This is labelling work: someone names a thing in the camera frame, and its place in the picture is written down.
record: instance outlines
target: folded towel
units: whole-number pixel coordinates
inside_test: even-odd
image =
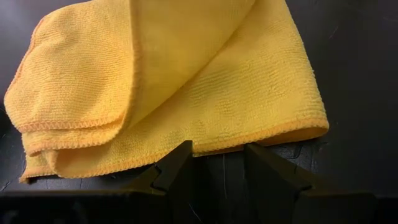
[[[325,134],[325,109],[284,0],[93,0],[45,16],[5,101],[21,180]]]

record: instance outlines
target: yellow towel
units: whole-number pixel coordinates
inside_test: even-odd
[[[37,25],[6,96],[21,180],[299,141],[328,129],[284,0],[93,0]]]

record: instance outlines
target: fabric texture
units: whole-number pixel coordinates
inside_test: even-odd
[[[92,0],[45,16],[4,99],[21,181],[319,137],[325,109],[284,0]]]

